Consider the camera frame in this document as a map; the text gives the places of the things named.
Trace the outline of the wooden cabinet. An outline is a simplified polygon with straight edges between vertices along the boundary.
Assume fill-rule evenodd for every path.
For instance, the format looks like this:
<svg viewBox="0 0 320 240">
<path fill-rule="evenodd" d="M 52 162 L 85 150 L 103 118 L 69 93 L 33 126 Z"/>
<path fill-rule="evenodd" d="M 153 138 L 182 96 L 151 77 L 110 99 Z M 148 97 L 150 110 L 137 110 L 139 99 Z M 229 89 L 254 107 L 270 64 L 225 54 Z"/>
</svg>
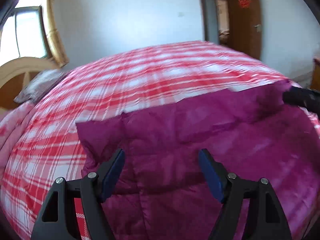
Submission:
<svg viewBox="0 0 320 240">
<path fill-rule="evenodd" d="M 315 57 L 314 61 L 314 68 L 312 73 L 312 80 L 310 88 L 320 91 L 320 60 L 319 57 Z"/>
</svg>

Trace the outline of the pink floral quilt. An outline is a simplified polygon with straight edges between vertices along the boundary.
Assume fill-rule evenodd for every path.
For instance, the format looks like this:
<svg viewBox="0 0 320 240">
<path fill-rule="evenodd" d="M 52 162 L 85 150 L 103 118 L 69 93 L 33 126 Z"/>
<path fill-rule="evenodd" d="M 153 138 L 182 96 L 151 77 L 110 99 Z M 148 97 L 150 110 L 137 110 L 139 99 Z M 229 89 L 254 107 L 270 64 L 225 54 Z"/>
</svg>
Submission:
<svg viewBox="0 0 320 240">
<path fill-rule="evenodd" d="M 28 101 L 1 117 L 1 172 L 34 113 L 35 105 Z"/>
</svg>

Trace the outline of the red white plaid bedspread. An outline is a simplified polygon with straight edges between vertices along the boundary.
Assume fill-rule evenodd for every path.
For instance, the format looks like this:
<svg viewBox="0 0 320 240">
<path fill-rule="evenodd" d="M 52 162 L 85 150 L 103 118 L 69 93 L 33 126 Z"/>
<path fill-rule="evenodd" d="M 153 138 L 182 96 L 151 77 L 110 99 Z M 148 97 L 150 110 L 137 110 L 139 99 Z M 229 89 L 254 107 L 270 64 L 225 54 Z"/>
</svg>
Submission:
<svg viewBox="0 0 320 240">
<path fill-rule="evenodd" d="M 122 148 L 103 205 L 116 239 L 207 239 L 220 211 L 198 163 L 206 148 L 243 179 L 269 180 L 294 239 L 319 215 L 319 121 L 285 105 L 293 82 L 210 42 L 147 47 L 72 70 L 33 108 L 1 179 L 21 239 L 58 177 L 79 179 Z"/>
</svg>

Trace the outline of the wooden headboard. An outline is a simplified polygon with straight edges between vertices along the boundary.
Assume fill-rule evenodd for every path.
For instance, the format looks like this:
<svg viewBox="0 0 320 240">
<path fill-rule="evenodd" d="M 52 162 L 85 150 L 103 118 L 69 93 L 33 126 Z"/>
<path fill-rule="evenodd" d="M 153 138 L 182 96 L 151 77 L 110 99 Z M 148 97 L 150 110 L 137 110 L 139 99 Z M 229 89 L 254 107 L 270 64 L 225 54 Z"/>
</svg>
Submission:
<svg viewBox="0 0 320 240">
<path fill-rule="evenodd" d="M 39 72 L 58 68 L 51 60 L 36 57 L 21 57 L 3 64 L 0 67 L 1 114 L 18 106 L 14 98 Z"/>
</svg>

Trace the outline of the yellow curtain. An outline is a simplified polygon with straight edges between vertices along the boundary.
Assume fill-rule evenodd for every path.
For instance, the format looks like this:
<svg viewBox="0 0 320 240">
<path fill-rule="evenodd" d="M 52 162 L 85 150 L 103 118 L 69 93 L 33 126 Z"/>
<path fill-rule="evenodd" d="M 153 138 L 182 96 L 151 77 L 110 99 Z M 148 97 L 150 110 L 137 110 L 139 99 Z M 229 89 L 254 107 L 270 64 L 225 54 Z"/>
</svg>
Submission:
<svg viewBox="0 0 320 240">
<path fill-rule="evenodd" d="M 51 59 L 59 68 L 69 63 L 60 33 L 57 29 L 54 17 L 54 0 L 41 0 L 44 32 L 48 42 Z"/>
</svg>

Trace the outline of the red paper door decoration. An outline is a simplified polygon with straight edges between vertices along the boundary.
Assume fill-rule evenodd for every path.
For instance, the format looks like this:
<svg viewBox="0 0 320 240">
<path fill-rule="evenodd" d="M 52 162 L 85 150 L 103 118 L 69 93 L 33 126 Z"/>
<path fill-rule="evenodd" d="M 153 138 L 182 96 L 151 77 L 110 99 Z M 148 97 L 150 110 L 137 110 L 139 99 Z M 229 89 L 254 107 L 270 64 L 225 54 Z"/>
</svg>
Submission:
<svg viewBox="0 0 320 240">
<path fill-rule="evenodd" d="M 247 9 L 250 6 L 251 0 L 238 0 L 239 6 L 242 9 Z"/>
</svg>

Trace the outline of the striped grey pillow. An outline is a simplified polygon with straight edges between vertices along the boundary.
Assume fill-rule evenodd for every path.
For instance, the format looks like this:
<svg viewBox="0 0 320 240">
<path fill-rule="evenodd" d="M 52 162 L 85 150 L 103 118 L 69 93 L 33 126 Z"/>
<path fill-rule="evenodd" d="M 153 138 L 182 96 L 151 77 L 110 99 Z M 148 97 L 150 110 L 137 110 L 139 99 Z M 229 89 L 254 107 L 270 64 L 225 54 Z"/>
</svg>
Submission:
<svg viewBox="0 0 320 240">
<path fill-rule="evenodd" d="M 47 93 L 57 86 L 66 76 L 68 72 L 59 69 L 43 70 L 37 74 L 28 85 L 26 85 L 14 98 L 14 102 L 18 104 L 27 101 L 37 104 Z"/>
</svg>

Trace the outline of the window with frame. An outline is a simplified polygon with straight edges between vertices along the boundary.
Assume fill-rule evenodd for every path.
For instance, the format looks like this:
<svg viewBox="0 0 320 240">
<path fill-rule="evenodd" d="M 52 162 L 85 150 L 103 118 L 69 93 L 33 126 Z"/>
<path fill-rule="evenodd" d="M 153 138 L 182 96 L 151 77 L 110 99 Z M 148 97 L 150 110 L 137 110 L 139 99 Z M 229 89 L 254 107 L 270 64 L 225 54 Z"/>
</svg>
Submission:
<svg viewBox="0 0 320 240">
<path fill-rule="evenodd" d="M 1 30 L 1 65 L 20 57 L 51 57 L 41 0 L 19 0 Z"/>
</svg>

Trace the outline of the magenta quilted down jacket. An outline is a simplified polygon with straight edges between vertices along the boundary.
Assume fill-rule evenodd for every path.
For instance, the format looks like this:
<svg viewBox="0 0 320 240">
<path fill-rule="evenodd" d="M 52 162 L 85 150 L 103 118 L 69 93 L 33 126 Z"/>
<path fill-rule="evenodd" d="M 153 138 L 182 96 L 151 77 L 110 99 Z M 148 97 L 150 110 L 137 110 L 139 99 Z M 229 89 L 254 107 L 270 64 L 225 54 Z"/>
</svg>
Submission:
<svg viewBox="0 0 320 240">
<path fill-rule="evenodd" d="M 281 80 L 224 89 L 103 121 L 76 124 L 86 154 L 82 174 L 118 149 L 125 165 L 103 210 L 116 239 L 207 239 L 222 186 L 203 157 L 238 177 L 266 178 L 293 236 L 319 197 L 319 137 L 306 113 L 283 102 Z"/>
</svg>

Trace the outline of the brown wooden door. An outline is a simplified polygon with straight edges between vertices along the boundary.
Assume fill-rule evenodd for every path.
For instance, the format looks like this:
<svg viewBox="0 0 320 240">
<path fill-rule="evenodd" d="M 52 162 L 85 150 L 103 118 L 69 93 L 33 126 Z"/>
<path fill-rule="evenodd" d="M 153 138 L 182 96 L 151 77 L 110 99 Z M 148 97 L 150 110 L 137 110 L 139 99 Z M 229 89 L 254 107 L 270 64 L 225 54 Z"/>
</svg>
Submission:
<svg viewBox="0 0 320 240">
<path fill-rule="evenodd" d="M 228 46 L 250 57 L 260 59 L 261 32 L 257 33 L 255 25 L 261 24 L 260 0 L 251 0 L 247 9 L 239 6 L 238 0 L 227 0 L 229 13 Z"/>
</svg>

